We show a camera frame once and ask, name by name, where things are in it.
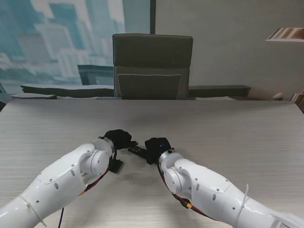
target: cable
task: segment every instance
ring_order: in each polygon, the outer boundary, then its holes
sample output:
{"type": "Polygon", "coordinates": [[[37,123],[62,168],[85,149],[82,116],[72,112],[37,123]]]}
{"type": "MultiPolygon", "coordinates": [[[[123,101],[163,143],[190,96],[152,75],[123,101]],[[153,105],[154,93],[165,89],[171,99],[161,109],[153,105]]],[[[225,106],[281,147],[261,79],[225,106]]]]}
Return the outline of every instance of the cable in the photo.
{"type": "Polygon", "coordinates": [[[63,211],[64,211],[64,210],[65,210],[65,208],[62,208],[62,210],[61,210],[61,216],[60,216],[58,228],[60,228],[60,226],[61,226],[62,217],[63,217],[63,211]]]}

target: city skyline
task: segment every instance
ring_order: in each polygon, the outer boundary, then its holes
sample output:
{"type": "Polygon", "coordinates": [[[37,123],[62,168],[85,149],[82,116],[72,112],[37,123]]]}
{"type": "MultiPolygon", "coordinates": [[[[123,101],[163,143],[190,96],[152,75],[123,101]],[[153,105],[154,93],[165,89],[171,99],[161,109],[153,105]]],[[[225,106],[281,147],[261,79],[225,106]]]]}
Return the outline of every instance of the city skyline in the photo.
{"type": "Polygon", "coordinates": [[[77,65],[112,66],[124,10],[134,18],[138,9],[123,0],[0,0],[1,84],[9,93],[22,82],[80,85],[77,65]]]}

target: wall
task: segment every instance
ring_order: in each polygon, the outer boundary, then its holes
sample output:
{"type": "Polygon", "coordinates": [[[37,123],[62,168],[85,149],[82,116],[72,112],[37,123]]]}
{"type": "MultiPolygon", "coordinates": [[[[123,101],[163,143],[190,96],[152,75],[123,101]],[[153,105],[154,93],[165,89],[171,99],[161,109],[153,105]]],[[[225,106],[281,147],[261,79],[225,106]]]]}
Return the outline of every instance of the wall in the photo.
{"type": "Polygon", "coordinates": [[[247,85],[250,96],[304,89],[304,44],[265,41],[304,27],[302,0],[157,0],[156,34],[194,38],[190,85],[247,85]]]}

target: desk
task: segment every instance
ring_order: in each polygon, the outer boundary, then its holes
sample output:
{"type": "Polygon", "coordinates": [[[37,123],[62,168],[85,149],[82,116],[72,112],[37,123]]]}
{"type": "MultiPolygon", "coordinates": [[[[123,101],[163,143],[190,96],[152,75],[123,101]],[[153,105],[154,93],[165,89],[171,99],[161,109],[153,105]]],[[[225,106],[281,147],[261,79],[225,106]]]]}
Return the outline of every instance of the desk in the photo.
{"type": "MultiPolygon", "coordinates": [[[[167,137],[242,191],[248,183],[252,198],[304,218],[304,116],[282,101],[13,100],[0,113],[0,205],[62,155],[117,128],[140,144],[167,137]]],[[[155,166],[128,151],[118,157],[121,173],[66,207],[62,228],[229,227],[183,208],[155,166]]],[[[57,228],[59,216],[45,223],[57,228]]]]}

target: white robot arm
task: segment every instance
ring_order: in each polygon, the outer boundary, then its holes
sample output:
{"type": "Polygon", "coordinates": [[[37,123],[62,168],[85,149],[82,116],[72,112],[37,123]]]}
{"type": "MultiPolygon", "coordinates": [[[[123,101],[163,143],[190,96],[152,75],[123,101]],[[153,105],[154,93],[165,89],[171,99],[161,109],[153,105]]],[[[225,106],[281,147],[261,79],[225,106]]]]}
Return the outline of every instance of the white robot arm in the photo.
{"type": "Polygon", "coordinates": [[[303,219],[264,206],[222,175],[184,159],[174,150],[160,156],[158,167],[177,200],[211,219],[235,228],[304,228],[303,219]]]}
{"type": "Polygon", "coordinates": [[[0,209],[1,228],[34,228],[91,189],[110,170],[116,150],[127,148],[131,136],[122,130],[83,144],[46,167],[30,186],[0,209]]]}

